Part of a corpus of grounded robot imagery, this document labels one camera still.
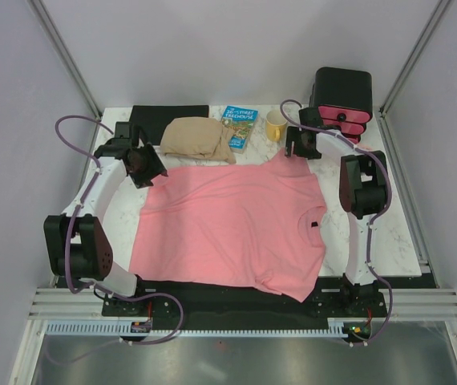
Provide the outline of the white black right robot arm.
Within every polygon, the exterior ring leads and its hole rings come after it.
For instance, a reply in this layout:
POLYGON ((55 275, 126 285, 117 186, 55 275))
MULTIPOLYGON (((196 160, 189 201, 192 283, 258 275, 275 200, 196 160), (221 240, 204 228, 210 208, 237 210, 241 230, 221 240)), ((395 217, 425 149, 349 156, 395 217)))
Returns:
POLYGON ((326 126, 316 108, 299 111, 303 123, 295 122, 283 105, 279 111, 290 124, 286 134, 285 155, 320 159, 330 158, 339 166, 339 202, 350 226, 349 257, 339 294, 339 306, 355 316, 382 300, 371 254, 375 222, 390 207, 392 188, 381 151, 360 148, 334 126, 326 126))

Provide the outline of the black pink drawer unit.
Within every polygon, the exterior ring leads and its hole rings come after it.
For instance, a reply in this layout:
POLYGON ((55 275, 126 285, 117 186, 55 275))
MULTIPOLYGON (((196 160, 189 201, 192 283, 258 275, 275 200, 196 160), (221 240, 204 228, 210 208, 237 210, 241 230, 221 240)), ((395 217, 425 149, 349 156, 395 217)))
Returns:
POLYGON ((324 125, 338 128, 354 144, 373 117, 372 76, 367 71, 322 67, 316 71, 309 105, 324 125))

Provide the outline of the yellow mug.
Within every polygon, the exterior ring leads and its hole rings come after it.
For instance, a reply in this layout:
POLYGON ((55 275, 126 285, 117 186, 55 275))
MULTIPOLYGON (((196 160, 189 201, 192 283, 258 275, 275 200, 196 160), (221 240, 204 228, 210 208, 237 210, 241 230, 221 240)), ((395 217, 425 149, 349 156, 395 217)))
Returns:
POLYGON ((286 126, 287 120, 279 110, 272 110, 265 117, 265 134, 272 142, 281 140, 286 126))

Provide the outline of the pink t shirt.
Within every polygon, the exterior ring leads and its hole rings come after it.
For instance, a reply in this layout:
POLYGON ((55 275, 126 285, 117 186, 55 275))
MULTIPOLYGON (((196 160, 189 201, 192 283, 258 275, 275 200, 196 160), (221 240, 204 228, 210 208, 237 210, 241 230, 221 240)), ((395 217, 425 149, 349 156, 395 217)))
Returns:
POLYGON ((263 164, 174 168, 148 190, 129 270, 303 302, 326 253, 325 214, 307 161, 283 152, 263 164))

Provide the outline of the beige t shirt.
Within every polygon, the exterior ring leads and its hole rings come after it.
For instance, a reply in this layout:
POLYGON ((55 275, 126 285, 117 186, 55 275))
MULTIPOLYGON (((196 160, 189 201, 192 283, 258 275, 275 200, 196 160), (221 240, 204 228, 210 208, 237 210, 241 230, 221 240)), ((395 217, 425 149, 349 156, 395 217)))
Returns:
POLYGON ((229 146, 233 134, 233 129, 213 118, 176 118, 164 130, 160 152, 169 156, 235 164, 236 158, 229 146))

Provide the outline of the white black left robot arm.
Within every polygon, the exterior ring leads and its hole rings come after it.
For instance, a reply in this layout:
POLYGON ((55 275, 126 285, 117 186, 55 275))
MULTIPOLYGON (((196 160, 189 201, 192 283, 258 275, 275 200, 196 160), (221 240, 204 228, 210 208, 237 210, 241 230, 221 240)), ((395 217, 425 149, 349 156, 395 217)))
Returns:
POLYGON ((118 122, 110 133, 94 152, 69 146, 93 163, 93 172, 59 215, 46 218, 43 230, 51 271, 65 280, 71 293, 97 289, 120 300, 130 315, 139 315, 147 309, 148 296, 138 290, 141 278, 115 263, 103 218, 124 181, 149 188, 168 172, 142 127, 118 122))

